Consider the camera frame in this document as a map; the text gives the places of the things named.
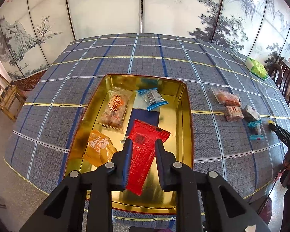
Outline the teal-edged dark candy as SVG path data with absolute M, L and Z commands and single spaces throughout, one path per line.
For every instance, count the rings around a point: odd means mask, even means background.
M 261 120 L 257 120 L 254 122 L 248 122 L 247 126 L 250 130 L 250 140 L 262 140 L 264 136 L 261 132 Z

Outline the orange snack packet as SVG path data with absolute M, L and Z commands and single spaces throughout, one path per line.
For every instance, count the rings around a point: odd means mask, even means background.
M 110 162 L 116 152 L 117 149 L 106 135 L 97 130 L 92 130 L 83 159 L 98 168 Z

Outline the dark seaweed snack packet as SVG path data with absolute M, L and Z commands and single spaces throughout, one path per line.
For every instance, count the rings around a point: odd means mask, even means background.
M 250 105 L 246 105 L 242 110 L 244 120 L 248 123 L 260 120 L 260 115 Z

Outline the pink white cake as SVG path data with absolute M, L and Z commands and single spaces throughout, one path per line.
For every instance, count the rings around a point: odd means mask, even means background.
M 228 122 L 239 122 L 244 118 L 239 106 L 226 106 L 224 115 Z

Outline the red snack packet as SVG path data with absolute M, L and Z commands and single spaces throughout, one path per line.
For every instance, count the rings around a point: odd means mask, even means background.
M 132 159 L 128 184 L 126 189 L 140 196 L 146 177 L 155 158 L 155 141 L 167 141 L 170 132 L 159 127 L 134 120 L 133 128 L 129 134 L 132 141 Z

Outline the clear brown pastry packet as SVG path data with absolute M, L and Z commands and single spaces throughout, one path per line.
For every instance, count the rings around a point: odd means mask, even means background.
M 121 133 L 124 131 L 124 119 L 130 98 L 133 91 L 115 87 L 108 90 L 106 105 L 102 108 L 102 113 L 97 123 L 107 128 L 113 128 Z

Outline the navy light-blue snack pack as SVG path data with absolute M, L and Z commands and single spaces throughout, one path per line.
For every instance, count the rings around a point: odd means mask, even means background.
M 138 119 L 142 122 L 148 123 L 150 125 L 158 127 L 159 124 L 159 109 L 154 109 L 153 111 L 147 110 L 147 104 L 142 96 L 137 92 L 136 97 L 133 103 L 132 111 L 130 114 L 128 127 L 125 133 L 125 136 L 128 137 L 132 128 L 135 119 Z

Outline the small blue-edged clear candy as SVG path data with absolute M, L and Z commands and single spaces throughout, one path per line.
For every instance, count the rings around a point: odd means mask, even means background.
M 163 106 L 169 103 L 161 96 L 161 94 L 158 92 L 157 87 L 151 88 L 151 89 L 140 89 L 140 90 L 137 90 L 137 92 L 146 102 L 147 104 L 146 109 L 148 111 L 151 111 L 153 109 L 156 109 L 160 106 Z

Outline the yellow-edged clear candy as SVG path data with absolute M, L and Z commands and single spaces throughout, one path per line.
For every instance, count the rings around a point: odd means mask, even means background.
M 273 120 L 268 120 L 268 124 L 276 125 L 275 121 L 273 121 Z

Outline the plaid blue grey tablecloth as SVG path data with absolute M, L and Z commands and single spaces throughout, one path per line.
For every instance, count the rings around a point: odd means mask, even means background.
M 166 151 L 198 172 L 214 170 L 261 206 L 286 146 L 269 122 L 290 132 L 290 109 L 271 78 L 247 57 L 197 39 L 111 34 L 70 43 L 24 103 L 5 162 L 51 193 L 84 160 L 97 130 L 122 150 L 138 119 L 167 131 Z

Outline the dark wooden chair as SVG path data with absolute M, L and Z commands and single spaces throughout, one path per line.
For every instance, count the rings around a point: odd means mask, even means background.
M 290 107 L 290 62 L 281 57 L 278 62 L 269 66 L 268 74 Z

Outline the purple bag on floor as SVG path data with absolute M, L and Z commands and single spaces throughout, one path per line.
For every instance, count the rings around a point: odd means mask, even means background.
M 268 225 L 272 217 L 272 199 L 268 197 L 259 213 L 261 219 Z

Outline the clear bag orange crackers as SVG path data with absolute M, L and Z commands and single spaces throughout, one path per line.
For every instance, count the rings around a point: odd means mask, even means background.
M 224 106 L 238 106 L 240 107 L 241 103 L 238 98 L 238 96 L 226 92 L 221 89 L 211 88 L 213 95 L 215 96 L 216 100 L 219 104 L 222 104 Z

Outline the green tissue pack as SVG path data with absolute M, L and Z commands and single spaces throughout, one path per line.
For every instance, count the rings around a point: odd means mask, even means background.
M 245 66 L 252 74 L 256 75 L 258 78 L 262 80 L 267 79 L 268 73 L 264 65 L 258 62 L 257 60 L 247 57 L 245 61 Z

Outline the red gold toffee tin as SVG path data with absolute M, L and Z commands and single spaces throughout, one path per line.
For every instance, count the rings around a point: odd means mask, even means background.
M 159 183 L 155 141 L 188 166 L 193 162 L 193 130 L 187 86 L 178 80 L 108 74 L 98 85 L 78 126 L 65 172 L 96 170 L 132 142 L 127 189 L 112 192 L 115 209 L 174 214 L 177 194 Z

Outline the small bamboo chair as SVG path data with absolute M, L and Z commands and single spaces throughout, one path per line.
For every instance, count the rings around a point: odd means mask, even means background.
M 15 113 L 10 111 L 14 101 L 18 100 L 19 106 Z M 13 122 L 16 122 L 17 116 L 26 101 L 26 96 L 18 89 L 16 85 L 12 85 L 0 73 L 0 110 L 5 113 Z

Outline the painted folding screen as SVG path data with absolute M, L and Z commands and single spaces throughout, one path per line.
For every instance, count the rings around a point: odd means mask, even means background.
M 284 0 L 4 0 L 0 62 L 13 80 L 49 67 L 73 40 L 115 33 L 194 37 L 264 64 L 290 58 Z

